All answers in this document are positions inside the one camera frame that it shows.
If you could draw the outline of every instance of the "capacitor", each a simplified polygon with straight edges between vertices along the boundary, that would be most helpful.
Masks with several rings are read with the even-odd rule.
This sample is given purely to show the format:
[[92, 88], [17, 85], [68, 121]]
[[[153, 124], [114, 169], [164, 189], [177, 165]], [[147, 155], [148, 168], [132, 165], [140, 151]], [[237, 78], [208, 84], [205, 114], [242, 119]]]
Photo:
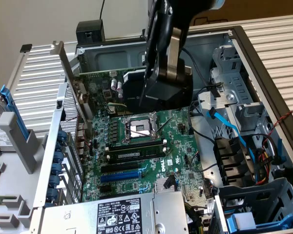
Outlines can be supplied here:
[[202, 194], [203, 194], [203, 187], [200, 187], [200, 194], [199, 194], [199, 196], [201, 197]]
[[111, 81], [111, 90], [116, 91], [117, 80], [115, 78]]
[[117, 82], [117, 89], [116, 89], [116, 91], [117, 91], [118, 93], [123, 91], [123, 90], [122, 90], [122, 86], [123, 86], [123, 84], [122, 84], [120, 81], [118, 81], [118, 82]]

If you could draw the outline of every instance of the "motherboard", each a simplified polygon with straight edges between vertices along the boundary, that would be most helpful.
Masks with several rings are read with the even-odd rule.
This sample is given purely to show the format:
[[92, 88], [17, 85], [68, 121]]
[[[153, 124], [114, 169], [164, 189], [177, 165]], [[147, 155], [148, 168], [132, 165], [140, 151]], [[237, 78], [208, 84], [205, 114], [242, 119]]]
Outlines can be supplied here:
[[204, 205], [202, 175], [189, 168], [198, 149], [187, 114], [188, 108], [114, 118], [98, 112], [92, 120], [93, 156], [84, 161], [83, 201], [148, 193], [174, 176], [185, 201]]

